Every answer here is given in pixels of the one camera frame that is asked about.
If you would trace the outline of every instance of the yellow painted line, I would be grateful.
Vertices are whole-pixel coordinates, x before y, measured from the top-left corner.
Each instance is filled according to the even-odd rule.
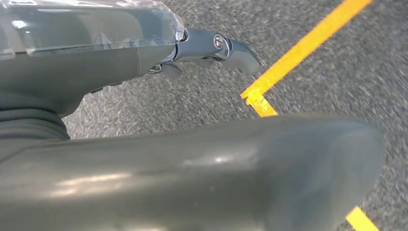
[[[260,117],[276,116],[278,114],[262,94],[252,94],[248,97],[246,103],[251,105]]]
[[[359,207],[355,207],[346,220],[356,231],[380,231]]]
[[[266,102],[259,106],[254,102],[272,88],[279,80],[287,75],[316,48],[330,38],[336,31],[350,21],[356,14],[364,9],[373,0],[345,0],[336,9],[334,9],[325,19],[323,19],[313,30],[304,36],[296,45],[294,45],[284,56],[282,56],[267,72],[258,78],[242,94],[243,99],[247,98],[247,104],[258,112],[260,116],[275,114],[272,106]]]

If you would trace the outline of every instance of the plastic cover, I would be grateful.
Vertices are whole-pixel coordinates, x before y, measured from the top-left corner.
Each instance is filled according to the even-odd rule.
[[[154,0],[0,0],[0,59],[174,45],[182,20]]]

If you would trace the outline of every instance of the yellow line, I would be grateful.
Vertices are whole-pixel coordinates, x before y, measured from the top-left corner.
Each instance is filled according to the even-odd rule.
[[[336,9],[334,9],[325,19],[323,19],[313,30],[304,36],[296,45],[294,45],[283,57],[281,57],[267,72],[258,78],[242,94],[243,99],[259,98],[279,80],[287,75],[302,60],[309,56],[317,47],[324,43],[337,30],[344,26],[350,19],[358,14],[372,0],[345,0]],[[267,113],[275,112],[272,106],[262,104],[269,108]]]
[[[347,215],[346,220],[356,231],[379,231],[359,207],[355,207]]]
[[[251,105],[260,117],[276,116],[278,114],[262,94],[252,94],[248,97],[246,103]]]

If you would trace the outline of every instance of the screw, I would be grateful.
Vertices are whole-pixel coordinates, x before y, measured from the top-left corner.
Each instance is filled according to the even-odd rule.
[[[223,38],[220,35],[215,35],[214,36],[214,46],[217,49],[221,49],[223,43],[224,43]]]

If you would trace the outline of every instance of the gray asphalt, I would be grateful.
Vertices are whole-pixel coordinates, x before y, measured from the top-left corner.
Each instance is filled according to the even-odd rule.
[[[181,130],[258,117],[240,93],[341,0],[164,1],[186,24],[255,50],[254,76],[184,64],[183,76],[145,76],[87,95],[65,119],[72,138]],[[265,94],[278,113],[323,112],[383,132],[387,165],[360,207],[381,231],[408,230],[408,2],[377,0]],[[352,230],[345,222],[340,231]]]

